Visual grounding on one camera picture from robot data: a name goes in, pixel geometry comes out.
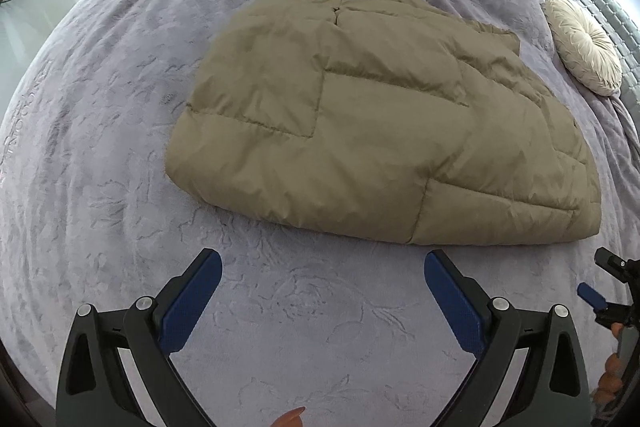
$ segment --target beige puffer jacket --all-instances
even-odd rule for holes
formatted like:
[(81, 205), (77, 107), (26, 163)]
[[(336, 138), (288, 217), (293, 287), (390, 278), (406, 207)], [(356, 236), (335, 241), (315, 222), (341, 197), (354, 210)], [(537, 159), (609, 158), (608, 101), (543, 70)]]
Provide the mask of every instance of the beige puffer jacket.
[(203, 59), (167, 174), (247, 216), (381, 241), (588, 237), (593, 157), (518, 48), (424, 0), (257, 0)]

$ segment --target lavender bedspread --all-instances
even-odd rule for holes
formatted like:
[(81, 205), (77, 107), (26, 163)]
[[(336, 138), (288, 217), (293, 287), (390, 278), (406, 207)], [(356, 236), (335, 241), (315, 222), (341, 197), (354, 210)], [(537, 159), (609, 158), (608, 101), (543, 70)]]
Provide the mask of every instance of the lavender bedspread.
[[(222, 283), (173, 359), (217, 425), (268, 426), (302, 405), (305, 425), (428, 425), (472, 363), (424, 283), (428, 248), (253, 221), (199, 204), (164, 174), (198, 62), (248, 1), (81, 0), (52, 33), (0, 127), (0, 338), (53, 403), (81, 303), (128, 307), (211, 247), (223, 257)], [(529, 309), (566, 304), (594, 385), (613, 339), (575, 287), (587, 281), (622, 301), (622, 285), (593, 253), (640, 250), (640, 174), (622, 126), (609, 100), (562, 67), (542, 0), (427, 1), (515, 31), (522, 59), (593, 150), (597, 236), (446, 251), (490, 295)]]

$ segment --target decorative pillow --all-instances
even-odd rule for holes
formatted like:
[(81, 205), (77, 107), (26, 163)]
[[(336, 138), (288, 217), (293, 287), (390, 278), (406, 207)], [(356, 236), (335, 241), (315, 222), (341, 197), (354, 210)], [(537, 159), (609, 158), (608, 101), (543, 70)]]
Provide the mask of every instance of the decorative pillow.
[(546, 0), (542, 11), (558, 55), (575, 78), (602, 96), (620, 89), (620, 59), (596, 19), (571, 0)]

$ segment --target beige round pillow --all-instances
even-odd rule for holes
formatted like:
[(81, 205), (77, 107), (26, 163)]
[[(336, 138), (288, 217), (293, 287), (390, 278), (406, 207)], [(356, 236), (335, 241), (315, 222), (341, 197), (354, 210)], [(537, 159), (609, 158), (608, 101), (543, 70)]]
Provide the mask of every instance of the beige round pillow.
[(620, 59), (596, 19), (571, 0), (546, 0), (542, 10), (558, 55), (573, 76), (603, 96), (620, 89)]

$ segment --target metal screw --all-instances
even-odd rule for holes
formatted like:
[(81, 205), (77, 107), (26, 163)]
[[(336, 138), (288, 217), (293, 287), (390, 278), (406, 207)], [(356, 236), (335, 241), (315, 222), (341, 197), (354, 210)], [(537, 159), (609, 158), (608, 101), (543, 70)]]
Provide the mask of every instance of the metal screw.
[(496, 297), (493, 301), (492, 301), (494, 308), (497, 310), (500, 310), (501, 312), (508, 310), (509, 309), (509, 301), (507, 299), (504, 299), (502, 297)]
[(78, 308), (78, 315), (81, 317), (85, 317), (89, 313), (91, 313), (91, 304), (83, 304)]
[(153, 299), (151, 297), (141, 297), (136, 301), (136, 308), (139, 310), (148, 310), (151, 308), (151, 304), (153, 304)]
[(569, 310), (566, 307), (562, 306), (562, 304), (556, 304), (554, 306), (554, 311), (559, 317), (566, 317), (569, 314)]

